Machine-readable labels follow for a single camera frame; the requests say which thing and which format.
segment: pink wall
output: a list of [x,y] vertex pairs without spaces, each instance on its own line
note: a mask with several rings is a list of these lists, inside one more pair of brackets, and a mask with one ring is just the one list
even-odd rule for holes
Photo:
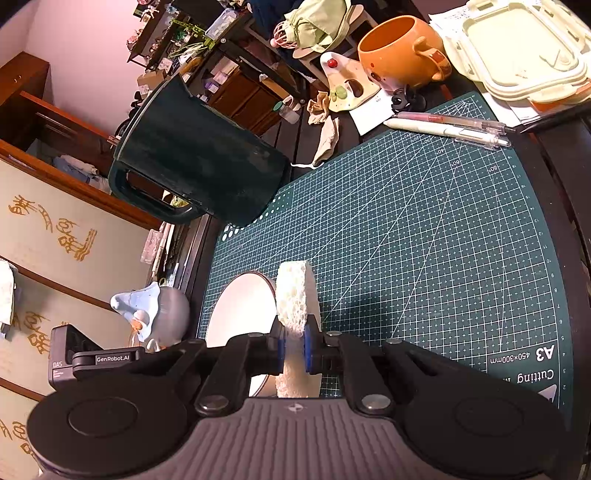
[[37,7],[38,0],[29,2],[0,28],[0,67],[25,50]]
[[38,1],[26,51],[51,64],[52,103],[113,133],[144,72],[126,63],[125,42],[139,25],[137,1]]

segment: pink pen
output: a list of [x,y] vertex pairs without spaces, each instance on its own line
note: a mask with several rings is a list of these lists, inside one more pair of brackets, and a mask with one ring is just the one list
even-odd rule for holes
[[420,122],[459,125],[461,127],[473,128],[496,135],[506,135],[507,131],[513,130],[501,122],[496,122],[494,120],[482,120],[480,118],[469,118],[466,116],[448,116],[439,115],[438,113],[419,112],[398,112],[395,114],[395,116],[407,120],[418,120]]

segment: orange mug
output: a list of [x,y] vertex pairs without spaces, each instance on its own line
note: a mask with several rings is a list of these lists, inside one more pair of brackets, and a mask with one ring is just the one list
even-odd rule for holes
[[420,87],[452,74],[443,40],[423,20],[410,15],[391,18],[361,39],[359,61],[384,90]]

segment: green cutting mat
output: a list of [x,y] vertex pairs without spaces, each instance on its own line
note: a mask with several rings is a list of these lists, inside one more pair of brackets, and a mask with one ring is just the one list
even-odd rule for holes
[[[494,118],[478,93],[434,110]],[[285,186],[217,241],[199,337],[225,285],[308,260],[323,330],[399,337],[544,390],[570,419],[569,314],[554,245],[510,149],[389,131]],[[340,393],[335,378],[323,395]]]

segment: white plate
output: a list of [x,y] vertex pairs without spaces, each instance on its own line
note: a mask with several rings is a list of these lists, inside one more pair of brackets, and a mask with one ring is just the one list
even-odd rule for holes
[[[243,273],[228,284],[213,308],[205,335],[207,346],[224,346],[230,338],[243,333],[269,333],[276,315],[272,280],[258,272]],[[267,382],[268,387],[274,387],[274,380],[269,375],[252,377],[249,395],[260,394]]]

